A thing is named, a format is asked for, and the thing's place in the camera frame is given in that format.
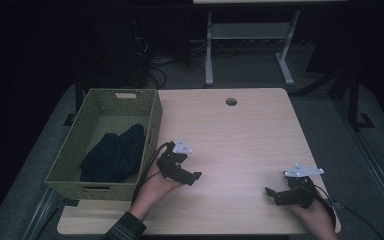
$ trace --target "sleeve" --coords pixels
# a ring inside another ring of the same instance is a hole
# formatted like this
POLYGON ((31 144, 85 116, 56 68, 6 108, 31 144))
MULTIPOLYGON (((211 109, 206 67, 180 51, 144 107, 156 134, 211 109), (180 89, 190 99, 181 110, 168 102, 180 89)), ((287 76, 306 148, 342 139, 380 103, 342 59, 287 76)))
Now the sleeve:
POLYGON ((126 212, 100 240, 136 240, 145 229, 142 221, 126 212))

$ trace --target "gray floor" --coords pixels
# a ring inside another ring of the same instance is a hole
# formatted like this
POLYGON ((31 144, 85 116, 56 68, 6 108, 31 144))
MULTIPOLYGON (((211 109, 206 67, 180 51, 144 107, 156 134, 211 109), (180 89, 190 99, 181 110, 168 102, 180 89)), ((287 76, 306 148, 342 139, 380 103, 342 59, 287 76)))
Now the gray floor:
MULTIPOLYGON (((236 44, 230 54, 217 54, 213 59, 214 85, 212 88, 255 88, 279 87, 288 92, 301 89, 323 75, 305 72, 311 56, 311 45, 293 45, 287 63, 296 81, 294 86, 286 86, 282 79, 274 53, 280 43, 236 44)), ((166 89, 203 88, 205 79, 204 57, 193 59, 189 65, 173 62, 158 69, 167 75, 166 89)), ((163 81, 160 72, 153 71, 158 81, 163 81)), ((361 129, 356 133, 345 120, 342 113, 346 110, 347 98, 332 101, 327 92, 331 83, 325 84, 304 97, 291 97, 292 105, 307 138, 314 159, 325 170, 323 180, 330 196, 364 216, 384 237, 384 195, 371 171, 367 158, 377 160, 384 172, 384 114, 376 99, 364 87, 360 87, 359 112, 367 113, 375 128, 361 129)), ((146 88, 154 88, 150 81, 146 88)), ((52 195, 54 201, 50 208, 43 209, 39 203, 47 188, 44 179, 61 147, 69 127, 63 126, 68 114, 74 113, 73 87, 67 90, 55 108, 48 124, 25 166, 14 182, 6 200, 0 209, 1 239, 34 239, 25 236, 29 229, 40 229, 43 219, 49 216, 54 206, 63 199, 52 195)), ((39 239, 96 239, 94 236, 62 236, 57 230, 61 210, 44 228, 39 239)), ((366 224, 345 209, 337 209, 342 224, 342 239, 378 239, 366 224)), ((290 239, 312 239, 311 236, 291 236, 290 239)))

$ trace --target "wicker basket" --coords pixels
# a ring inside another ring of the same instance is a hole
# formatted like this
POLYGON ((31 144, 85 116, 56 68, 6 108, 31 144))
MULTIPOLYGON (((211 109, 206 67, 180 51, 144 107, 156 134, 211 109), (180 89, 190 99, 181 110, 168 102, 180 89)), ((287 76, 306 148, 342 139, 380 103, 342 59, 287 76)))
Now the wicker basket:
POLYGON ((45 183, 69 199, 131 200, 140 174, 157 147, 161 116, 157 90, 91 89, 45 183), (139 173, 122 183, 80 182, 80 164, 103 135, 120 135, 137 123, 146 133, 139 173))

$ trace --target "dark background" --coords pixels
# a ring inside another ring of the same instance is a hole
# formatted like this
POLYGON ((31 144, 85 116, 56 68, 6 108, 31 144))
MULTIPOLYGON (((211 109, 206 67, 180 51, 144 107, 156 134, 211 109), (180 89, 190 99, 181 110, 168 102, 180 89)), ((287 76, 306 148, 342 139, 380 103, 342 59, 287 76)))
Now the dark background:
MULTIPOLYGON (((147 59, 135 54, 133 35, 146 37, 152 48, 184 61, 189 40, 205 38, 203 12, 152 12, 131 25, 134 14, 85 17, 70 10, 91 2, 0 1, 0 204, 69 86, 79 79, 85 89, 142 86, 147 59), (86 49, 99 53, 99 58, 86 49)), ((294 41, 318 40, 309 71, 329 74, 351 59, 360 82, 384 111, 384 2, 359 4, 328 17, 303 11, 294 41)), ((229 14, 220 16, 229 19, 229 14)))

